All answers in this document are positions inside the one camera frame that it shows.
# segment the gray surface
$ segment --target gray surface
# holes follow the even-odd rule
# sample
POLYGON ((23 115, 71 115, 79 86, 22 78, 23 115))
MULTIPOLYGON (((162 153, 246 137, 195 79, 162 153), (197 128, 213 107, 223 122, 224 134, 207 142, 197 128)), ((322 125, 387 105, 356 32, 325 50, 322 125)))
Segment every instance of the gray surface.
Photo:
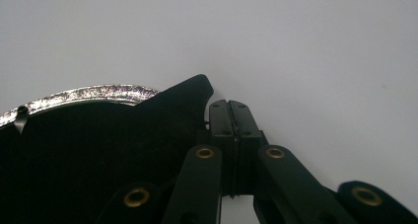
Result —
MULTIPOLYGON (((325 186, 372 183, 418 214, 417 16, 418 0, 0 0, 0 112, 204 73, 325 186)), ((255 222, 250 198, 223 206, 255 222)))

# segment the black object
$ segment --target black object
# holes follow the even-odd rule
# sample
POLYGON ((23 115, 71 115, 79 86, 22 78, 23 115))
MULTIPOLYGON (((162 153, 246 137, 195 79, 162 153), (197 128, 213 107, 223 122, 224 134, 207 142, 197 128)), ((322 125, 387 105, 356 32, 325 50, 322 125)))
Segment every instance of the black object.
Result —
POLYGON ((198 75, 135 107, 20 108, 0 130, 0 223, 212 224, 243 194, 261 224, 418 223, 376 187, 321 186, 242 103, 210 105, 207 129, 212 93, 198 75))

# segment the textured silver border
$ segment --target textured silver border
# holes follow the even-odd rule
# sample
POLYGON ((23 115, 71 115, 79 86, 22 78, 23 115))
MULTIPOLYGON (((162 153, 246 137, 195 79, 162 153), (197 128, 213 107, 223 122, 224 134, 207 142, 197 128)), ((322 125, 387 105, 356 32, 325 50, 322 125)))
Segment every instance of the textured silver border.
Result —
MULTIPOLYGON (((99 85, 79 88, 24 104, 29 114, 46 111, 62 105, 83 103, 87 101, 107 101, 129 105, 139 104, 157 95, 155 89, 136 85, 99 85)), ((0 114, 0 127, 15 121, 17 108, 0 114)))

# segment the gold rivet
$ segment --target gold rivet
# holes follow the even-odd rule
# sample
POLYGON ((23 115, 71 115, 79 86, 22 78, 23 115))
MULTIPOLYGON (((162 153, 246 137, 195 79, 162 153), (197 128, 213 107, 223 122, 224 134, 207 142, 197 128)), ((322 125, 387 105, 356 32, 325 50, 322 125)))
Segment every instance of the gold rivet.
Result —
POLYGON ((285 156, 285 152, 278 148, 269 148, 265 153, 267 153, 267 156, 272 158, 282 158, 285 156))
POLYGON ((126 196, 123 198, 123 201, 125 205, 128 207, 138 207, 146 203, 149 198, 150 198, 150 193, 146 189, 142 187, 136 187, 126 194, 126 196), (142 197, 139 199, 133 198, 132 195, 135 193, 142 194, 142 197))
POLYGON ((357 200, 369 206, 380 206, 383 202, 380 196, 366 187, 353 187, 351 193, 357 200))
POLYGON ((196 151, 196 156, 199 158, 211 158, 215 155, 215 152, 210 148, 200 148, 196 151))

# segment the white wall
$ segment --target white wall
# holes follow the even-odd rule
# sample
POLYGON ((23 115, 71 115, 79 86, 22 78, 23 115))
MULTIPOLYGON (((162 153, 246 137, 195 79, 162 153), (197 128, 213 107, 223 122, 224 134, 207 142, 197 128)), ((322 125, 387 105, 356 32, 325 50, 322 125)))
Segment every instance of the white wall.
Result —
MULTIPOLYGON (((0 0, 0 112, 199 73, 325 186, 418 214, 418 0, 0 0)), ((255 223, 250 203, 224 202, 224 223, 255 223)))

